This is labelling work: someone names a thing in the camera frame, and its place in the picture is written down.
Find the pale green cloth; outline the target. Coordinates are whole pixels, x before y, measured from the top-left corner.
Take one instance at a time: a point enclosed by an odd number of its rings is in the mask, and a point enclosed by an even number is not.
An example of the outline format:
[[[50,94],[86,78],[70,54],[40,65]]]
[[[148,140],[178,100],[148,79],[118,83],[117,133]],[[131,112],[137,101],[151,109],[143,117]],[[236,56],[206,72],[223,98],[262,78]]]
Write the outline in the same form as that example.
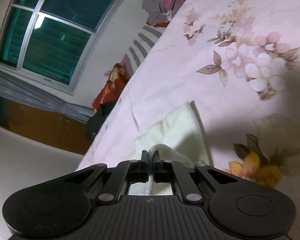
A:
[[[178,161],[188,168],[198,163],[213,164],[205,146],[202,123],[189,102],[171,111],[135,139],[128,159],[140,159],[143,150],[150,157],[159,152],[161,160]]]

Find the black garment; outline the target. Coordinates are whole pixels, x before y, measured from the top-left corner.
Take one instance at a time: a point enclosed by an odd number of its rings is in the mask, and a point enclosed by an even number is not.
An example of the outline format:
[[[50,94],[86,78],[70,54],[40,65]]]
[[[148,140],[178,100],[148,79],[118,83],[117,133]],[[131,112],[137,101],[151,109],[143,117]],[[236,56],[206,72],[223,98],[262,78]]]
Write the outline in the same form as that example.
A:
[[[98,132],[100,131],[102,125],[107,119],[108,115],[111,113],[115,107],[117,100],[100,104],[96,113],[88,120],[86,126],[86,136],[89,140],[93,141]]]

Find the grey left curtain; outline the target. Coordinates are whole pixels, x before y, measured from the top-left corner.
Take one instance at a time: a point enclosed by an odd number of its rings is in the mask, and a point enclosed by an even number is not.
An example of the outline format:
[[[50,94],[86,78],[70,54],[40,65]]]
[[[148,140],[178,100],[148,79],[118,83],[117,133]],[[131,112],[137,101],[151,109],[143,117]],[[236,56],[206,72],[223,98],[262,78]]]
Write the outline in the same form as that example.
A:
[[[37,109],[56,112],[87,123],[94,115],[88,107],[76,105],[0,70],[0,96]]]

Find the grey striped pillow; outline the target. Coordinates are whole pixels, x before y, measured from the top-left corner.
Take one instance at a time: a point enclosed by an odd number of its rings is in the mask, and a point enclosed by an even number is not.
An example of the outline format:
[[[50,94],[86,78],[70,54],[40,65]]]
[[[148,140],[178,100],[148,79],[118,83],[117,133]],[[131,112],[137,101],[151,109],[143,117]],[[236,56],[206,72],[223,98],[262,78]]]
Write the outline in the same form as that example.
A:
[[[121,61],[129,77],[132,77],[137,71],[165,29],[165,27],[156,28],[149,25],[144,25],[141,28]]]

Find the brown wooden door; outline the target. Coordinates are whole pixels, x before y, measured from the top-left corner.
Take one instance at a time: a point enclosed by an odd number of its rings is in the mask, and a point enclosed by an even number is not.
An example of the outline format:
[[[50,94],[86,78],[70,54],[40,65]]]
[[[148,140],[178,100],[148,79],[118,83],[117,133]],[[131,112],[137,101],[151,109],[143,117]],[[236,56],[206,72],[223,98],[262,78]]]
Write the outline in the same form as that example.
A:
[[[61,150],[86,154],[86,124],[64,114],[37,109],[0,96],[0,127]]]

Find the pink floral bed blanket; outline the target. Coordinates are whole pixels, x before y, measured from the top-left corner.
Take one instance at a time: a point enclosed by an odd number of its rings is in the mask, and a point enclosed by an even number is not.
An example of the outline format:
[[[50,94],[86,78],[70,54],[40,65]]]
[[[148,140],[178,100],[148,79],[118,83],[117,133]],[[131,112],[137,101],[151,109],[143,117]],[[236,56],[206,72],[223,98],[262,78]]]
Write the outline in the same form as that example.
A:
[[[211,166],[300,205],[300,0],[187,0],[79,168],[127,160],[135,139],[186,102]]]

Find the red floral blanket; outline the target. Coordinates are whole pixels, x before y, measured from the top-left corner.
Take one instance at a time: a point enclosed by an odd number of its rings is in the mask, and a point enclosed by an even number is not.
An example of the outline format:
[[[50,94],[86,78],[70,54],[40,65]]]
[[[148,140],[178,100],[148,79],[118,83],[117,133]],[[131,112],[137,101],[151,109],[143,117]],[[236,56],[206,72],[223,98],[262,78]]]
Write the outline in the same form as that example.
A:
[[[106,84],[92,103],[94,113],[97,112],[102,104],[117,100],[129,80],[130,77],[126,67],[120,63],[115,64],[108,75]]]

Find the window with white frame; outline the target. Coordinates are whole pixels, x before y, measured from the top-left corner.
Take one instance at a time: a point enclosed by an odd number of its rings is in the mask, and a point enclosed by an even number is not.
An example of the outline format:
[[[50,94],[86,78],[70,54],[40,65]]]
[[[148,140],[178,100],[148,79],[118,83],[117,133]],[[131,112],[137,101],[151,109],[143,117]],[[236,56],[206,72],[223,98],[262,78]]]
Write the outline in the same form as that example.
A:
[[[120,1],[10,0],[0,31],[0,67],[71,94]]]

